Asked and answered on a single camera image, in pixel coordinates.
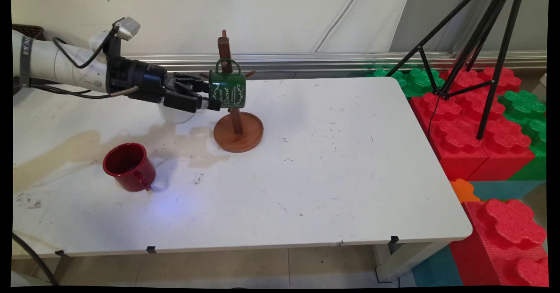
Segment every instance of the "wooden pole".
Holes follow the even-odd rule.
[[[218,51],[220,52],[220,59],[231,59],[230,52],[230,39],[227,37],[226,30],[222,30],[222,37],[218,38]],[[222,72],[232,73],[233,68],[231,62],[222,62]],[[230,110],[231,121],[234,124],[235,134],[243,134],[242,116],[239,114],[238,108]]]

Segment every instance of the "red foam block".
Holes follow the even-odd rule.
[[[410,100],[424,133],[428,131],[437,101],[438,97],[432,93]],[[430,144],[449,180],[468,178],[488,159],[482,141],[476,139],[474,128],[462,119],[461,111],[461,106],[453,100],[440,98],[430,130]]]
[[[531,138],[522,127],[510,120],[488,120],[482,148],[488,159],[476,169],[468,181],[508,180],[535,158],[529,149]]]
[[[445,72],[440,72],[440,77],[444,80],[447,80],[449,78],[449,75],[452,73],[453,68],[448,69]],[[476,72],[475,70],[470,70],[470,71],[465,71],[465,68],[462,68],[461,70],[458,71],[457,75],[455,76],[455,80],[457,80],[458,78],[465,78],[465,77],[478,77],[478,72]]]
[[[478,127],[480,125],[480,120],[482,119],[484,107],[486,106],[486,98],[488,97],[488,92],[474,90],[464,93],[463,95],[463,98],[458,100],[458,104],[462,108],[461,115],[466,122]],[[492,106],[490,107],[488,120],[504,119],[505,110],[506,106],[500,104],[498,102],[498,97],[494,96],[494,101],[492,102]]]
[[[518,200],[462,204],[472,234],[449,248],[464,285],[548,286],[546,232]]]
[[[492,76],[494,76],[494,68],[484,68],[482,72],[478,73],[478,76],[484,82],[492,80]],[[514,72],[512,70],[508,68],[502,68],[502,73],[500,74],[500,80],[498,81],[498,88],[496,90],[496,94],[502,95],[506,91],[519,92],[519,86],[521,83],[522,80],[514,76]]]
[[[444,100],[440,98],[438,102],[438,96],[432,92],[424,94],[421,98],[410,98],[410,107],[416,115],[418,122],[424,133],[428,132],[428,124],[430,123],[430,118],[434,115],[432,120],[432,131],[440,122],[444,120],[455,121],[461,120],[461,106],[458,105],[453,99]]]

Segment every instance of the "black tripod leg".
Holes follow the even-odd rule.
[[[490,84],[490,92],[488,92],[488,96],[486,97],[486,105],[484,105],[484,112],[482,113],[478,133],[476,134],[476,138],[478,140],[481,140],[484,136],[486,122],[488,122],[490,108],[492,108],[494,95],[498,89],[498,81],[500,80],[500,75],[502,74],[502,67],[504,66],[504,61],[506,60],[506,53],[508,52],[508,46],[510,45],[511,34],[514,32],[515,20],[518,17],[521,4],[522,0],[514,0],[514,4],[511,7],[510,17],[507,20],[506,32],[504,32],[504,39],[502,40],[502,46],[500,47],[500,53],[498,54],[498,61],[496,62],[496,68],[494,69],[494,76],[492,76],[492,84]]]
[[[502,11],[502,8],[504,8],[504,4],[506,4],[506,2],[503,2],[502,5],[500,6],[500,12]],[[469,62],[466,64],[466,71],[470,71],[474,65],[474,62],[476,61],[476,58],[478,57],[478,54],[480,54],[480,51],[482,50],[482,46],[484,46],[484,42],[486,42],[486,38],[488,38],[488,35],[490,34],[490,31],[492,30],[492,28],[494,27],[494,24],[496,23],[496,20],[498,19],[498,16],[500,16],[499,14],[496,15],[496,17],[494,18],[494,20],[492,20],[492,23],[490,23],[486,30],[484,31],[484,34],[482,34],[482,38],[480,39],[480,42],[478,42],[478,46],[476,47],[476,50],[474,50],[474,54],[472,54],[472,57],[470,58]]]
[[[457,61],[455,62],[455,65],[453,66],[453,69],[451,70],[448,79],[445,80],[445,84],[441,88],[442,94],[448,93],[453,80],[456,78],[462,66],[464,66],[466,59],[469,57],[470,53],[474,50],[475,45],[482,38],[482,34],[484,30],[486,30],[486,26],[488,26],[490,21],[494,20],[495,16],[500,14],[500,11],[498,9],[501,8],[501,4],[503,2],[506,2],[506,0],[492,0],[492,2],[490,2],[488,9],[486,9],[486,12],[484,12],[482,19],[478,23],[478,26],[476,26],[472,36],[470,36],[464,50],[459,54],[459,57],[457,58]]]
[[[392,76],[401,66],[404,65],[405,62],[407,62],[412,56],[414,56],[414,54],[416,54],[416,52],[418,52],[418,47],[422,47],[424,46],[424,44],[426,44],[426,42],[428,42],[428,40],[430,40],[432,37],[434,37],[434,35],[441,30],[441,28],[443,26],[445,26],[462,8],[464,8],[464,6],[466,6],[468,4],[468,2],[470,2],[471,0],[463,0],[461,1],[456,8],[454,8],[452,10],[452,12],[450,12],[443,20],[442,22],[440,22],[440,24],[438,24],[431,32],[429,32],[426,37],[424,37],[422,40],[420,40],[420,42],[414,46],[414,48],[412,48],[412,50],[406,55],[404,56],[404,58],[402,60],[400,60],[400,62],[398,64],[396,64],[396,66],[393,67],[393,69],[391,69],[387,74],[386,77],[390,77]]]

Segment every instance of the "teal foam block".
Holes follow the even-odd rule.
[[[545,180],[470,181],[474,195],[482,200],[521,199]]]
[[[462,286],[449,246],[412,268],[417,287]]]

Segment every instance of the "table leg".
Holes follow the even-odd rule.
[[[376,268],[380,282],[395,281],[408,270],[448,245],[448,241],[434,243],[404,243],[392,255],[386,257]]]

